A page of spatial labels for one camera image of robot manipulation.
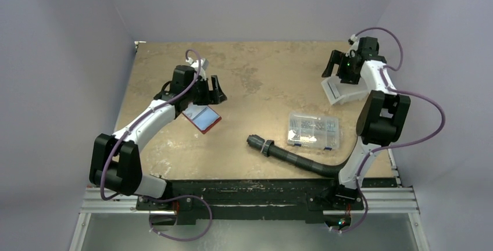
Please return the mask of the red leather card holder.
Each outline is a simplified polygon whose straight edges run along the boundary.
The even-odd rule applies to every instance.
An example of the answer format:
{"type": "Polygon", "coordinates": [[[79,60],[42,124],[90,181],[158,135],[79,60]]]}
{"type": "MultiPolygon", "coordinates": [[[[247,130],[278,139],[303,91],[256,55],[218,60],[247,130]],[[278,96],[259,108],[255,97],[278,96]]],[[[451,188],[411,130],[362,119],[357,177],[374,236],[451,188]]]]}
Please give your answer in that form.
{"type": "Polygon", "coordinates": [[[182,114],[202,133],[206,134],[222,117],[209,106],[190,104],[182,114]]]}

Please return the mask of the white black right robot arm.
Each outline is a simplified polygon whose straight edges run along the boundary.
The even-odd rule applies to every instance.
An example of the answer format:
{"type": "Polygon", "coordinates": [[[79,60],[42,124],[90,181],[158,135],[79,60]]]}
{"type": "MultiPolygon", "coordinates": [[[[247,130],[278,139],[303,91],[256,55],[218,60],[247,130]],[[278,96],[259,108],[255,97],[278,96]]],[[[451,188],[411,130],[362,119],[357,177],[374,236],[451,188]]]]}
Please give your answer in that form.
{"type": "Polygon", "coordinates": [[[369,167],[380,151],[399,139],[410,108],[410,97],[397,93],[390,80],[378,40],[352,35],[348,42],[346,52],[332,51],[321,75],[332,105],[366,98],[356,122],[356,144],[337,174],[337,184],[326,193],[335,209],[360,196],[369,167]]]}

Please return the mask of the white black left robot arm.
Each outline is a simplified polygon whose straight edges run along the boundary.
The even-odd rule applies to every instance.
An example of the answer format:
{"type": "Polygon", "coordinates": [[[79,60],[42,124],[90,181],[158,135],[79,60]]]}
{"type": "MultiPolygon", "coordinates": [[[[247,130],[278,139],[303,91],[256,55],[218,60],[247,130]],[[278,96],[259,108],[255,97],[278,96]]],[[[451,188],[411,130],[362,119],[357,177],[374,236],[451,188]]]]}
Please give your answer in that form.
{"type": "Polygon", "coordinates": [[[176,66],[172,79],[138,117],[111,135],[101,133],[95,138],[90,183],[126,196],[148,196],[158,209],[168,209],[173,204],[173,194],[166,189],[169,183],[164,178],[144,174],[141,151],[191,105],[218,105],[226,100],[218,77],[207,77],[197,62],[176,66]]]}

